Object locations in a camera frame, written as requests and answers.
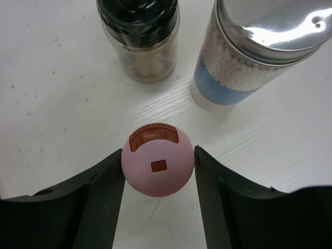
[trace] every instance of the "pink ball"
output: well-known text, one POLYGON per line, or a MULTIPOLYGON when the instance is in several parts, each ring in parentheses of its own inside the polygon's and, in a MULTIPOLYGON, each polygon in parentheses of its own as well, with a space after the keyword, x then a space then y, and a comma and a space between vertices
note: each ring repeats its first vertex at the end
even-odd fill
POLYGON ((189 181, 194 167, 189 137, 169 124, 140 127, 124 145, 121 164, 128 183, 138 192, 164 197, 189 181))

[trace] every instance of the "square hole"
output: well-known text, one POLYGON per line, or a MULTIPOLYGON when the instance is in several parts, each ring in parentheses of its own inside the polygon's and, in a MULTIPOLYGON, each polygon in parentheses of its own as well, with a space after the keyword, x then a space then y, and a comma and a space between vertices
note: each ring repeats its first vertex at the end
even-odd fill
POLYGON ((154 172, 154 173, 167 170, 166 161, 161 160, 161 161, 152 162, 151 169, 152 169, 152 172, 154 172))

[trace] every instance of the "white table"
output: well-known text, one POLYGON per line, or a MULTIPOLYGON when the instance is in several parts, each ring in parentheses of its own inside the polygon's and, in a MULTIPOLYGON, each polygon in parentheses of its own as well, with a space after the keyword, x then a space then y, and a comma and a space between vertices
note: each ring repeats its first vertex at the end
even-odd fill
MULTIPOLYGON (((189 83, 213 0, 180 0, 174 73, 140 84, 122 70, 92 0, 0 2, 0 194, 32 195, 95 165, 136 128, 183 129, 234 171, 293 191, 332 184, 332 40, 239 104, 206 112, 189 83)), ((194 175, 149 198, 125 186, 114 248, 206 248, 194 175)))

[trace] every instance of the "jar with silver lid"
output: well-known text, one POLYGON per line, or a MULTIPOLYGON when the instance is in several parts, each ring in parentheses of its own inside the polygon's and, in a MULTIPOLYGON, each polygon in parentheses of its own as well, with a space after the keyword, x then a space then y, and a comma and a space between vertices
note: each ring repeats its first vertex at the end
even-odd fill
POLYGON ((96 0, 107 38, 126 73, 158 82, 174 70, 179 10, 177 0, 96 0))
POLYGON ((331 36, 330 0, 216 0, 191 94, 204 109, 233 106, 331 36))

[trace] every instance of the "jar lid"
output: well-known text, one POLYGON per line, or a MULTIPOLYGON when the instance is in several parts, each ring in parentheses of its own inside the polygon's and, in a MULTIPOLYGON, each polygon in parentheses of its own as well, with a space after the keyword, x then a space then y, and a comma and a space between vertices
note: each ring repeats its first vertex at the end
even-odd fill
POLYGON ((331 0, 217 0, 216 11, 231 43, 262 63, 304 59, 332 36, 331 0))
POLYGON ((111 35, 129 47, 145 48, 164 40, 177 20, 177 0, 97 0, 111 35))

